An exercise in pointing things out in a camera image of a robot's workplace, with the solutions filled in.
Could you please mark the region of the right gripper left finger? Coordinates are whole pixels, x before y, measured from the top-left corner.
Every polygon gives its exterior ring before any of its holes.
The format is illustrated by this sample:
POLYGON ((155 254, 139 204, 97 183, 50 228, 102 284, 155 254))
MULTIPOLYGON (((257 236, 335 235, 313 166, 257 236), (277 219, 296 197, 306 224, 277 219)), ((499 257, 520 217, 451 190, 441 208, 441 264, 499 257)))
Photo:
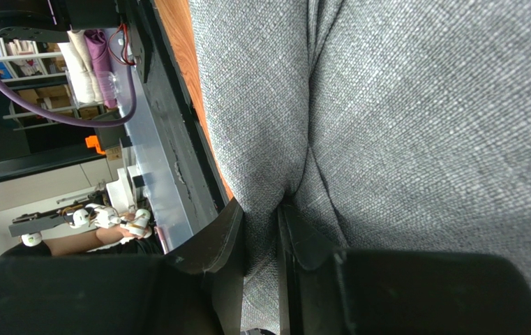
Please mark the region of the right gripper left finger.
POLYGON ((232 199, 165 256, 164 334, 240 334, 244 251, 244 211, 232 199))

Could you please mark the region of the person forearm in background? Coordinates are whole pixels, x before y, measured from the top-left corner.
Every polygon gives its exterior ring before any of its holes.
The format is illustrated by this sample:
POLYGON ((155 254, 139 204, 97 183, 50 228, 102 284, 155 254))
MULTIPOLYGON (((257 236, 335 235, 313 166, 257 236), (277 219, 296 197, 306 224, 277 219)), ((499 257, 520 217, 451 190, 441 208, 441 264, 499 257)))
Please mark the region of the person forearm in background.
POLYGON ((114 225, 110 228, 98 228, 81 234, 46 239, 44 243, 48 246, 53 256, 75 255, 115 244, 124 238, 141 239, 148 231, 149 227, 145 227, 138 234, 126 229, 125 225, 114 225))

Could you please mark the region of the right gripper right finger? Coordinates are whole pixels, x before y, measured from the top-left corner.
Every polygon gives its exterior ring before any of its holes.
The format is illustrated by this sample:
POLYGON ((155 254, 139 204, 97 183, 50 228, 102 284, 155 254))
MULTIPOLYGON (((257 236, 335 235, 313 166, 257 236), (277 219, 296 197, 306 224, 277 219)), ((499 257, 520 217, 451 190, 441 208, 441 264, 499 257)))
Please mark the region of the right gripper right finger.
POLYGON ((292 204, 277 208, 279 320, 282 334, 353 334, 348 253, 292 204))

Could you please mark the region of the grey cloth napkin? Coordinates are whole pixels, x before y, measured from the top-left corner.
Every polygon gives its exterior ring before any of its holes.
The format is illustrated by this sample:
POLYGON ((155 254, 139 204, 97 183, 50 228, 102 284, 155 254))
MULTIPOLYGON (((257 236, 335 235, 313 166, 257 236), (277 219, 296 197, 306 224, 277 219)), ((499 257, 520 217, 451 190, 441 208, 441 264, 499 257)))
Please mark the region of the grey cloth napkin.
POLYGON ((283 198, 341 246, 500 255, 531 287, 531 1, 189 6, 243 330, 280 329, 283 198))

